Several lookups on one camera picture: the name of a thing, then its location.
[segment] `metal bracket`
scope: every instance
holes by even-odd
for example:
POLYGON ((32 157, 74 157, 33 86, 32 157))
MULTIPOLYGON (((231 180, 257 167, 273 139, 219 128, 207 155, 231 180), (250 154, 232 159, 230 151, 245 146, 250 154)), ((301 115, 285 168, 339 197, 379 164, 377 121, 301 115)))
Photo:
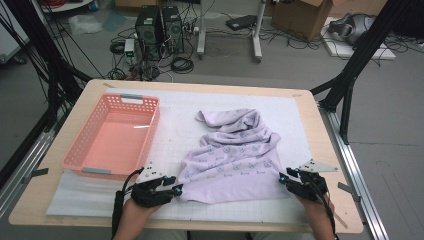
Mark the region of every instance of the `metal bracket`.
POLYGON ((38 170, 32 171, 27 177, 22 177, 21 183, 22 184, 28 184, 33 177, 46 175, 47 173, 49 173, 48 168, 43 168, 43 169, 38 169, 38 170))
POLYGON ((153 162, 147 163, 147 165, 144 166, 143 172, 138 175, 137 180, 135 180, 136 183, 143 183, 148 182, 151 180, 155 180, 158 178, 161 178, 165 175, 163 175, 162 172, 157 170, 157 167, 154 165, 153 162))
POLYGON ((353 201, 355 201, 355 202, 361 202, 362 197, 359 196, 358 194, 356 194, 353 191, 352 187, 350 187, 350 186, 348 186, 348 185, 346 185, 344 183, 341 183, 341 182, 339 182, 337 184, 337 187, 340 188, 341 190, 345 191, 345 192, 348 192, 348 193, 352 194, 353 201))
POLYGON ((314 161, 313 159, 311 159, 310 161, 303 164, 302 166, 299 166, 299 170, 314 173, 314 172, 337 172, 339 169, 329 164, 314 161))

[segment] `black pole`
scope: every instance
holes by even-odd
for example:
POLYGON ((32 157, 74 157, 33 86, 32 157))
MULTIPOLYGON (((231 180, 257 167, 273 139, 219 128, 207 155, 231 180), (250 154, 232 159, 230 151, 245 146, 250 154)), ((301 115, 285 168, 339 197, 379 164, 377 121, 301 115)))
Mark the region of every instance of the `black pole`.
POLYGON ((342 72, 336 78, 311 90, 316 95, 330 89, 327 96, 320 101, 320 106, 329 112, 335 112, 337 105, 344 99, 340 135, 345 144, 349 144, 347 134, 355 81, 412 2, 413 0, 388 0, 342 72))
POLYGON ((47 29, 39 18, 37 11, 30 0, 4 0, 21 28, 25 31, 31 43, 41 56, 42 60, 33 59, 30 51, 22 43, 12 26, 2 19, 1 25, 10 33, 16 42, 26 51, 28 57, 39 76, 49 84, 47 100, 49 106, 33 130, 28 134, 13 156, 0 171, 0 189, 6 184, 9 177, 19 166, 42 131, 48 131, 57 122, 57 112, 66 102, 75 103, 82 93, 77 79, 88 82, 92 78, 79 71, 63 59, 60 51, 50 37, 47 29))

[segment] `hand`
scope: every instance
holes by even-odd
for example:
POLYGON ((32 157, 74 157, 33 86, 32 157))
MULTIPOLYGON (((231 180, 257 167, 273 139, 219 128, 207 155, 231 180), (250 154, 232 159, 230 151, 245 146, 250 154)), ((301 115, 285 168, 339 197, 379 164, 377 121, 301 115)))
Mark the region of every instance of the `hand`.
POLYGON ((124 204, 121 221, 114 240, 129 240, 135 239, 143 230, 150 215, 156 212, 160 207, 144 208, 132 199, 128 199, 124 204))
MULTIPOLYGON (((324 205, 299 196, 296 197, 305 208, 306 216, 308 218, 309 225, 314 232, 315 238, 317 240, 334 240, 333 228, 324 205)), ((324 199, 334 212, 334 205, 327 195, 324 196, 324 199)))

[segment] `white board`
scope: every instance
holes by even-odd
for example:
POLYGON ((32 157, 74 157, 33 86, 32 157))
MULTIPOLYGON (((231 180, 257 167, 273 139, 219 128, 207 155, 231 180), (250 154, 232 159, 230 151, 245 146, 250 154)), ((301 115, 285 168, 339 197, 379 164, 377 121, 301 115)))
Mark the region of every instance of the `white board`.
MULTIPOLYGON (((199 110, 257 109, 266 125, 281 136, 277 151, 283 168, 298 167, 311 158, 297 105, 292 98, 129 89, 108 89, 108 92, 159 97, 161 117, 148 161, 153 161, 159 171, 168 176, 178 176, 180 162, 188 151, 199 147, 201 136, 215 131, 195 120, 199 110)), ((115 192, 122 188, 122 184, 78 177, 65 171, 47 214, 109 217, 115 192)), ((303 215, 303 208, 294 197, 213 205, 181 203, 174 199, 152 218, 306 224, 303 215)))

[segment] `lavender towel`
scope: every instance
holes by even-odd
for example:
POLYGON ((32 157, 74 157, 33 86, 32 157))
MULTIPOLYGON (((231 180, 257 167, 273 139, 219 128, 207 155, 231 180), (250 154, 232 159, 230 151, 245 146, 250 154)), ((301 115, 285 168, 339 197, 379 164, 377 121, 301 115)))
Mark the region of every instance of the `lavender towel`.
POLYGON ((200 111, 196 119, 217 132, 204 135, 200 148, 182 161, 180 200, 212 204, 287 196, 278 183, 280 135, 266 127, 257 110, 200 111))

